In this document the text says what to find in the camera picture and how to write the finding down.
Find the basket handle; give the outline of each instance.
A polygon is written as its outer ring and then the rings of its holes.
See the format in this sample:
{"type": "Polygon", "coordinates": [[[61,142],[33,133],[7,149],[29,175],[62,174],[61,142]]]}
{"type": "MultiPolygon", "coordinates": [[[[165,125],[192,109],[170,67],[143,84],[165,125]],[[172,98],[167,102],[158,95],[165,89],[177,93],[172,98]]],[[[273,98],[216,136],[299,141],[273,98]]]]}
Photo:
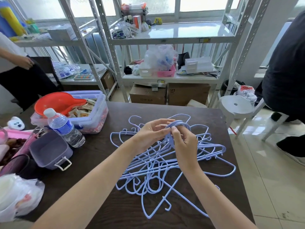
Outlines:
{"type": "Polygon", "coordinates": [[[58,162],[56,162],[56,163],[54,164],[54,166],[58,167],[61,171],[65,171],[65,170],[68,169],[71,165],[72,165],[72,162],[71,162],[68,158],[66,158],[66,157],[63,157],[62,159],[60,159],[58,162]],[[67,165],[64,169],[63,169],[60,165],[58,165],[58,163],[62,162],[63,160],[66,160],[67,162],[69,162],[69,165],[67,165]]]}

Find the red plastic scoop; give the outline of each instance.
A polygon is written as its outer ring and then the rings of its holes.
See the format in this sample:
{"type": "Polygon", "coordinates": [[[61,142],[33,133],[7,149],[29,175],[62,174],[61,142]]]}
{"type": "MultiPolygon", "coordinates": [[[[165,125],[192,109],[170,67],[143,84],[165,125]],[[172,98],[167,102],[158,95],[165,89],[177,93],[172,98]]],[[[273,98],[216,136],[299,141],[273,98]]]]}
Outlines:
{"type": "Polygon", "coordinates": [[[41,97],[35,104],[34,109],[39,115],[47,108],[53,108],[56,112],[68,115],[72,108],[86,104],[85,99],[75,99],[66,92],[53,92],[41,97]]]}

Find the forearm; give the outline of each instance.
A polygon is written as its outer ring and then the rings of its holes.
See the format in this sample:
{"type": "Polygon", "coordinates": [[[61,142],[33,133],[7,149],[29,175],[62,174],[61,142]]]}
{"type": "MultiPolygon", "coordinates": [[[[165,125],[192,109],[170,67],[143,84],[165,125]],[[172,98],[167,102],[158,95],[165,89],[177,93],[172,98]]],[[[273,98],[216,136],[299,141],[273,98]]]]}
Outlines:
{"type": "Polygon", "coordinates": [[[11,60],[11,58],[14,56],[11,52],[8,52],[7,50],[0,47],[0,57],[4,58],[6,60],[11,60]]]}
{"type": "Polygon", "coordinates": [[[216,188],[200,167],[184,175],[207,211],[216,229],[257,229],[257,227],[216,188]]]}
{"type": "Polygon", "coordinates": [[[132,161],[133,150],[131,138],[67,191],[32,229],[85,228],[132,161]]]}

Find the hand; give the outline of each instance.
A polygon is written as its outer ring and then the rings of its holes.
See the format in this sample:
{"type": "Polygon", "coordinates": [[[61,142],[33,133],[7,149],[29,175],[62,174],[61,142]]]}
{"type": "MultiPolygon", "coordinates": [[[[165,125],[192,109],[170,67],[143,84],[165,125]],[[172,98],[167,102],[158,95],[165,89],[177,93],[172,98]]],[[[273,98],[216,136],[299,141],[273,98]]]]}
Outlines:
{"type": "Polygon", "coordinates": [[[35,64],[29,57],[19,55],[11,55],[9,61],[26,70],[29,70],[35,64]]]}
{"type": "Polygon", "coordinates": [[[182,172],[199,167],[197,161],[197,137],[184,126],[171,127],[175,143],[176,157],[182,172]]]}
{"type": "Polygon", "coordinates": [[[136,154],[145,152],[151,145],[170,133],[170,128],[165,128],[168,122],[173,122],[174,119],[158,119],[146,123],[136,135],[131,139],[134,141],[136,154]]]}

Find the blue bottle label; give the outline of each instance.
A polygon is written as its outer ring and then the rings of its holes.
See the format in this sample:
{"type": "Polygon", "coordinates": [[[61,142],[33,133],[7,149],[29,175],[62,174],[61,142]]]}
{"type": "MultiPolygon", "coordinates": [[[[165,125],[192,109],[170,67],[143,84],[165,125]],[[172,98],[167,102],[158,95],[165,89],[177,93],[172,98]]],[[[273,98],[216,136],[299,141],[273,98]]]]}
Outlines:
{"type": "Polygon", "coordinates": [[[66,135],[70,133],[73,129],[73,124],[67,120],[67,123],[65,123],[63,126],[60,128],[54,128],[53,130],[57,131],[60,135],[66,135]]]}

